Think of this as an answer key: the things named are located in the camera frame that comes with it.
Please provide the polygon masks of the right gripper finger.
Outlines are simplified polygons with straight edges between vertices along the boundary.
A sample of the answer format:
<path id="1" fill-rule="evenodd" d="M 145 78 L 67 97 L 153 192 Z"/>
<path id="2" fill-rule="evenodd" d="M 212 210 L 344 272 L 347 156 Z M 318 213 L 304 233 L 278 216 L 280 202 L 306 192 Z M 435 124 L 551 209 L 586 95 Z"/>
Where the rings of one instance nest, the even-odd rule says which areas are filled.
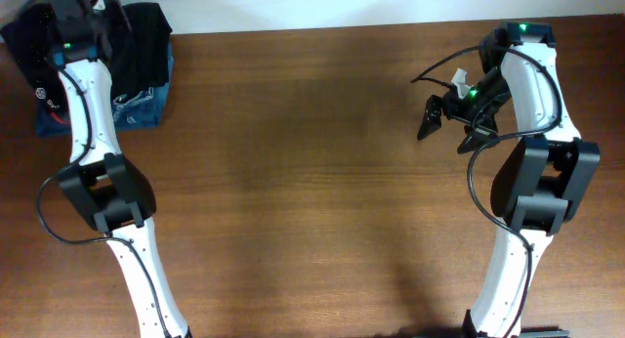
<path id="1" fill-rule="evenodd" d="M 418 140 L 424 140 L 441 128 L 440 97 L 431 95 L 426 101 L 426 107 L 421 126 L 417 133 Z"/>
<path id="2" fill-rule="evenodd" d="M 469 131 L 465 139 L 457 148 L 458 153 L 468 153 L 476 151 L 494 139 L 493 134 L 485 134 L 478 131 Z"/>

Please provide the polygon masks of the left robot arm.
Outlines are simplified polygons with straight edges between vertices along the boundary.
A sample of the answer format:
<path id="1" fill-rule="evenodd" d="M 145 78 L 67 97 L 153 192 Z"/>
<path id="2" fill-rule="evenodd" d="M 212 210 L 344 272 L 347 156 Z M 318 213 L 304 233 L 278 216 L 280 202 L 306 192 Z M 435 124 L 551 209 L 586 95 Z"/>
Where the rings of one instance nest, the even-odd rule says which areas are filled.
<path id="1" fill-rule="evenodd" d="M 68 164 L 51 178 L 113 252 L 141 336 L 190 338 L 157 249 L 153 189 L 117 141 L 104 0 L 49 2 L 56 21 L 47 61 L 62 83 L 72 140 Z"/>

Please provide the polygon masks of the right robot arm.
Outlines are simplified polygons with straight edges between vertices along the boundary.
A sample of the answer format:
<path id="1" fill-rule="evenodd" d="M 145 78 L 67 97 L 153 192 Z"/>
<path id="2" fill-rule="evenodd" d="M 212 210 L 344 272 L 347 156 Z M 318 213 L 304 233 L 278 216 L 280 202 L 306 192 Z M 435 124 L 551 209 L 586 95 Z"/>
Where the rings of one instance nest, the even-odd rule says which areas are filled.
<path id="1" fill-rule="evenodd" d="M 504 21 L 475 46 L 484 72 L 475 85 L 459 69 L 446 93 L 427 99 L 418 140 L 442 119 L 463 123 L 467 184 L 475 196 L 479 155 L 516 141 L 493 179 L 490 205 L 477 209 L 497 228 L 479 297 L 466 311 L 462 337 L 567 337 L 561 328 L 521 326 L 536 269 L 563 224 L 577 212 L 600 164 L 598 144 L 583 141 L 568 114 L 557 75 L 556 39 L 545 23 Z"/>

